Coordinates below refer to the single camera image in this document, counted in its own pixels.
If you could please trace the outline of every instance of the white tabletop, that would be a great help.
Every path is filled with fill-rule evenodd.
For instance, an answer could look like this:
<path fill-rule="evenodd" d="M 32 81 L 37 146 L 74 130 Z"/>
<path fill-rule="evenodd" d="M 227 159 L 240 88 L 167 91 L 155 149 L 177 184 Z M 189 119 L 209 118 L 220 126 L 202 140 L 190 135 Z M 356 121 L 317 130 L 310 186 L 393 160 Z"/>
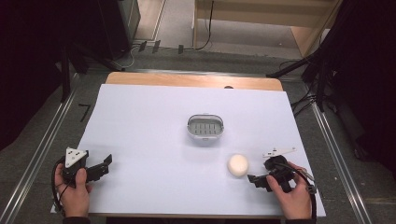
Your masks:
<path fill-rule="evenodd" d="M 224 122 L 205 147 L 187 131 L 190 116 L 203 113 Z M 89 167 L 113 155 L 109 174 L 92 183 L 92 214 L 273 217 L 282 216 L 274 193 L 232 176 L 227 160 L 243 154 L 250 175 L 265 175 L 262 153 L 274 147 L 296 147 L 285 157 L 312 174 L 283 91 L 105 84 L 78 149 L 90 151 Z"/>

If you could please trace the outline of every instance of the person's right hand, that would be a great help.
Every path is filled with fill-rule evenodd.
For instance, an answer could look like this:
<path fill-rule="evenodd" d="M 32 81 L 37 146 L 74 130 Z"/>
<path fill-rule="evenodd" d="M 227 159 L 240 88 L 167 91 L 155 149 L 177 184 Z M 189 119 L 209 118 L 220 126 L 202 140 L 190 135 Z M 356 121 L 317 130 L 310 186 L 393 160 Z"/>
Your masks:
<path fill-rule="evenodd" d="M 55 172 L 55 186 L 59 195 L 62 194 L 61 202 L 66 217 L 87 217 L 90 207 L 89 193 L 92 186 L 86 185 L 87 171 L 84 168 L 76 174 L 76 187 L 67 187 L 62 177 L 63 164 L 58 164 Z"/>
<path fill-rule="evenodd" d="M 289 165 L 296 170 L 303 170 L 304 168 L 297 166 L 291 162 Z M 306 189 L 307 184 L 297 174 L 294 174 L 294 181 L 296 187 L 289 193 L 283 192 L 277 181 L 273 176 L 268 175 L 268 185 L 279 200 L 283 214 L 286 219 L 309 219 L 311 218 L 311 198 L 308 190 Z"/>

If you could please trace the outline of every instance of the round white object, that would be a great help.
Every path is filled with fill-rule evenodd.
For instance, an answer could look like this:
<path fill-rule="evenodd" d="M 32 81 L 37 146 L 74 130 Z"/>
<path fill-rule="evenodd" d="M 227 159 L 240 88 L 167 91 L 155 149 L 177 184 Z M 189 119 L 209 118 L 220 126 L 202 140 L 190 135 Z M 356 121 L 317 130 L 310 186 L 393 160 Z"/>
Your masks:
<path fill-rule="evenodd" d="M 228 170 L 235 176 L 242 176 L 248 172 L 248 159 L 240 154 L 233 155 L 228 160 Z"/>

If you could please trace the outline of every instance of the gray carpet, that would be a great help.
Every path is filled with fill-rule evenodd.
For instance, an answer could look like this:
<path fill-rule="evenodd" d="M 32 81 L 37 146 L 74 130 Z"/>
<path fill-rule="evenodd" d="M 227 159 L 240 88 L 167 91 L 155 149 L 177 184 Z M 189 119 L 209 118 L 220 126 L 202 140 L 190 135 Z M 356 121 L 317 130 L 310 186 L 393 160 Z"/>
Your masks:
<path fill-rule="evenodd" d="M 131 58 L 125 56 L 119 63 L 127 64 Z M 175 49 L 160 49 L 152 54 L 150 48 L 134 52 L 135 69 L 159 69 L 180 71 L 202 71 L 234 73 L 236 76 L 263 77 L 264 74 L 278 70 L 285 59 L 242 56 L 233 54 L 186 51 L 178 55 Z M 108 71 L 101 65 L 90 61 L 88 75 L 82 75 L 75 99 L 71 104 L 64 122 L 57 133 L 35 182 L 31 187 L 14 223 L 61 223 L 58 215 L 51 214 L 50 172 L 67 147 L 76 147 L 83 135 L 85 126 L 92 113 L 97 92 L 106 81 Z M 305 94 L 304 84 L 299 81 L 303 68 L 282 77 L 282 85 L 290 101 L 295 102 Z M 35 150 L 44 135 L 51 119 L 59 106 L 61 90 L 51 95 L 46 104 L 32 118 L 18 140 L 0 151 L 1 211 L 7 205 L 12 190 L 21 178 Z M 80 122 L 85 107 L 92 105 L 87 118 Z M 353 150 L 342 124 L 329 110 L 326 110 L 333 133 L 343 151 L 351 173 L 359 185 L 361 195 L 367 201 L 369 213 L 374 223 L 392 223 L 396 220 L 396 184 L 390 173 L 376 162 L 361 162 L 354 158 Z M 304 147 L 321 192 L 327 216 L 318 223 L 358 223 L 344 187 L 340 181 L 332 157 L 327 148 L 317 120 L 311 108 L 303 111 L 296 119 Z M 92 223 L 105 223 L 104 217 L 92 217 Z"/>

